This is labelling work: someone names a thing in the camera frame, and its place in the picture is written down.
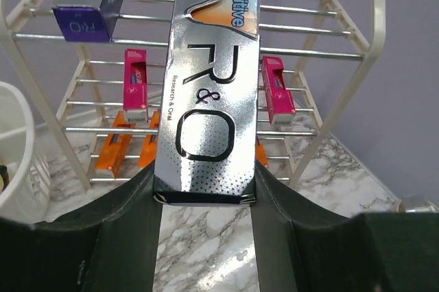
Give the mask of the pink toothpaste box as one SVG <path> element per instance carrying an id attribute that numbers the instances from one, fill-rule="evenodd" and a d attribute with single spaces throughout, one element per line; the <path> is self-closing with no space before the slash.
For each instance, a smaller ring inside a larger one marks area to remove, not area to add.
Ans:
<path id="1" fill-rule="evenodd" d="M 276 126 L 290 126 L 296 114 L 292 93 L 285 86 L 283 71 L 284 65 L 280 57 L 262 57 L 261 76 L 269 122 Z"/>
<path id="2" fill-rule="evenodd" d="M 125 50 L 123 114 L 126 123 L 140 123 L 148 120 L 146 59 L 146 50 Z"/>

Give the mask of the orange toothpaste box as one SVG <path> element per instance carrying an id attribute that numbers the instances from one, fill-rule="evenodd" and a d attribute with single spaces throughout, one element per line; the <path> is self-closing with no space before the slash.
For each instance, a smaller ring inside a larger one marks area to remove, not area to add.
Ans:
<path id="1" fill-rule="evenodd" d="M 256 158 L 264 167 L 268 167 L 268 158 L 259 138 L 256 138 Z"/>
<path id="2" fill-rule="evenodd" d="M 158 129 L 160 121 L 160 110 L 155 110 L 150 120 L 150 129 Z M 137 162 L 139 168 L 148 166 L 156 158 L 157 135 L 148 134 L 143 142 L 139 160 Z"/>
<path id="3" fill-rule="evenodd" d="M 95 162 L 95 172 L 103 178 L 116 178 L 125 158 L 131 134 L 112 133 L 106 137 Z"/>

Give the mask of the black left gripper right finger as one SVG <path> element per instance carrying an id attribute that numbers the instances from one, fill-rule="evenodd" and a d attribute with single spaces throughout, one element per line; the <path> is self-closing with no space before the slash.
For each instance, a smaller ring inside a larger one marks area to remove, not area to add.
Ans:
<path id="1" fill-rule="evenodd" d="M 438 215 L 331 212 L 255 166 L 262 291 L 437 291 Z"/>

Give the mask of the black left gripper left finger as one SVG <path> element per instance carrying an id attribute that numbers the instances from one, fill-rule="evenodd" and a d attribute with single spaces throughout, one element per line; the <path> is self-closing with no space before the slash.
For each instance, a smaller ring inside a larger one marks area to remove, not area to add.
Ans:
<path id="1" fill-rule="evenodd" d="M 1 219 L 2 291 L 151 291 L 162 206 L 154 165 L 55 221 Z"/>

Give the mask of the silver Rio toothpaste box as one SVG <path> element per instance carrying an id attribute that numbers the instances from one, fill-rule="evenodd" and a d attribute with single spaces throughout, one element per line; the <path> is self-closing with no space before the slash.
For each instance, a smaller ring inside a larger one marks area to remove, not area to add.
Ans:
<path id="1" fill-rule="evenodd" d="M 53 0 L 52 10 L 69 42 L 109 42 L 123 0 Z"/>
<path id="2" fill-rule="evenodd" d="M 174 0 L 154 197 L 248 204 L 254 185 L 260 0 Z"/>

